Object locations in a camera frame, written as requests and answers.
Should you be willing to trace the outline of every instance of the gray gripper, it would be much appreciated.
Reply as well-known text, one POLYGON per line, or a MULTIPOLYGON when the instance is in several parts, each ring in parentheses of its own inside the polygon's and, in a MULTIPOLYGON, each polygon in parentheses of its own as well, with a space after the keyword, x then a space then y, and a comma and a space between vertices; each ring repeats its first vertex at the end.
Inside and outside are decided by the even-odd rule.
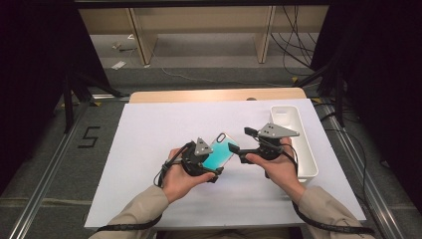
POLYGON ((299 132, 269 122, 258 131, 258 135, 269 138, 280 138, 285 136, 299 136, 299 132))
POLYGON ((212 152, 212 148, 200 137, 198 137, 198 140, 196 141, 196 147, 195 147, 195 155, 205 155, 210 154, 212 152))

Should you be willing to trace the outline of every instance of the white tray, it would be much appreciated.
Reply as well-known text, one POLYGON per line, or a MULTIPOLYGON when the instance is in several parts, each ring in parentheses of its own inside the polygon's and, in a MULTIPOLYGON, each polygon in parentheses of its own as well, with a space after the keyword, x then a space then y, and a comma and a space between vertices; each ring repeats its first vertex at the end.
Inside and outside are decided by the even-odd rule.
POLYGON ((292 145, 298 155, 298 178, 300 182, 307 182, 317 176, 317 164, 308 143, 298 109, 293 106, 271 107, 271 122, 298 131, 300 134, 292 137, 292 145))

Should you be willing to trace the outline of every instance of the finger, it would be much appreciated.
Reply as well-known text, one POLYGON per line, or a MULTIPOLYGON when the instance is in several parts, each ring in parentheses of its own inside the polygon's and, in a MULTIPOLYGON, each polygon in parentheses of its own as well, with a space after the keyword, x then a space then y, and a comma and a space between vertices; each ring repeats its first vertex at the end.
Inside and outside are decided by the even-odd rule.
POLYGON ((265 159, 261 158, 259 155, 255 153, 248 153, 246 154, 245 157, 246 159, 260 166, 263 166, 267 162, 265 159))
POLYGON ((215 174, 213 172, 207 172, 202 175, 195 176, 194 181, 195 181, 195 184, 198 185, 198 184, 211 180, 213 177, 215 177, 215 174))
POLYGON ((290 137, 282 137, 280 138, 280 143, 292 145, 292 139, 290 137))

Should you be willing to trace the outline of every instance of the cable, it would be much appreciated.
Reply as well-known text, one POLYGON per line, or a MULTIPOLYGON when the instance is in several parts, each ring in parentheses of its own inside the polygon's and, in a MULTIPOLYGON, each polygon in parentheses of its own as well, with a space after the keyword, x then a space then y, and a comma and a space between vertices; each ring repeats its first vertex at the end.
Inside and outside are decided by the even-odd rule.
POLYGON ((304 56, 304 58, 305 58, 305 61, 306 61, 306 62, 308 63, 308 65, 309 65, 310 63, 308 62, 308 59, 307 59, 307 57, 305 56, 305 54, 304 54, 303 50, 305 50, 305 52, 307 53, 307 55, 308 55, 308 57, 309 57, 310 59, 312 59, 312 57, 310 56, 309 52, 308 52, 308 51, 307 51, 307 49, 305 48, 305 45, 304 45, 304 43, 302 42, 301 38, 299 37, 299 33, 298 33, 298 16, 299 16, 299 7, 298 7, 298 6, 295 6, 295 24, 293 24, 293 23, 292 23, 292 20, 291 20, 291 18, 289 17, 289 14, 288 14, 288 12, 286 11, 286 7, 285 7, 285 6, 283 6, 283 11, 285 12, 286 17, 288 18, 288 21, 289 21, 289 23, 290 23, 290 25, 291 25, 291 27, 292 27, 292 33, 291 33, 291 36, 290 36, 290 38, 289 38, 289 43, 290 43, 290 40, 291 40, 291 38, 292 38, 293 33, 295 33, 295 35, 296 35, 296 36, 297 36, 297 38, 298 38, 299 46, 301 46, 301 52, 302 52, 302 54, 303 54, 303 56, 304 56))
POLYGON ((280 88, 288 88, 290 86, 285 86, 285 85, 278 85, 278 84, 272 84, 272 83, 258 83, 258 82, 251 82, 251 83, 246 83, 246 82, 238 82, 238 81, 224 81, 224 82, 219 82, 219 81, 214 81, 214 80, 209 80, 209 79, 205 79, 205 78, 189 78, 189 77, 185 77, 182 75, 178 75, 178 74, 171 74, 168 73, 164 70, 164 68, 161 68, 161 70, 168 76, 170 77, 179 77, 179 78, 183 78, 189 81, 195 81, 195 82, 209 82, 209 83, 236 83, 236 84, 241 84, 241 85, 267 85, 267 86, 272 86, 272 87, 280 87, 280 88))
POLYGON ((271 37, 273 38, 274 42, 276 42, 276 44, 283 50, 283 66, 285 67, 286 71, 289 72, 292 75, 297 75, 297 76, 309 76, 309 75, 303 75, 303 74, 296 74, 296 73, 292 73, 288 70, 288 68, 286 67, 286 61, 285 61, 285 54, 287 53, 290 57, 292 57, 293 59, 295 59, 296 61, 298 61, 299 63, 301 63, 302 65, 304 65, 305 67, 309 68, 310 66, 307 63, 304 63, 303 61, 299 60, 297 57, 295 57, 293 54, 291 54, 290 52, 287 51, 286 48, 282 47, 279 42, 276 40, 276 38, 274 38, 274 35, 271 34, 271 37))
POLYGON ((314 38, 313 38, 313 36, 311 35, 311 33, 308 33, 308 35, 310 36, 311 40, 313 40, 313 42, 316 44, 316 43, 317 43, 317 41, 316 41, 316 40, 314 40, 314 38))
POLYGON ((283 42, 285 42, 285 43, 289 44, 291 47, 298 48, 298 49, 306 49, 306 50, 307 50, 307 51, 309 51, 309 52, 313 52, 313 51, 314 51, 314 50, 311 50, 311 49, 308 49, 308 48, 303 48, 303 47, 300 47, 300 46, 296 46, 296 45, 294 45, 294 44, 292 44, 292 43, 288 42, 286 39, 284 39, 284 38, 282 37, 282 34, 280 34, 280 33, 278 33, 278 34, 279 34, 280 39, 282 39, 282 40, 283 40, 283 42))

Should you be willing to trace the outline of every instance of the wrist strap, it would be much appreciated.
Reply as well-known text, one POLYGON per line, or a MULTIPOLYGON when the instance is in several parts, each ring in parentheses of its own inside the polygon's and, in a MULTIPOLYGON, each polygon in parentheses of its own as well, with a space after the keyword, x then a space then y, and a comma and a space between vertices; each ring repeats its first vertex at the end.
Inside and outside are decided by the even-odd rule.
POLYGON ((328 224, 320 223, 317 221, 313 221, 312 219, 306 217, 299 210, 299 207, 295 202, 293 202, 293 207, 295 208, 295 211, 298 214, 298 216, 312 227, 316 227, 325 231, 346 233, 346 234, 374 234, 375 233, 372 230, 372 228, 369 228, 369 227, 337 226, 337 225, 328 225, 328 224))
POLYGON ((104 227, 100 227, 97 232, 100 231, 136 231, 136 230, 145 230, 148 228, 153 227, 158 221, 161 219, 161 215, 159 215, 154 220, 143 223, 143 224, 115 224, 115 225, 107 225, 104 227))

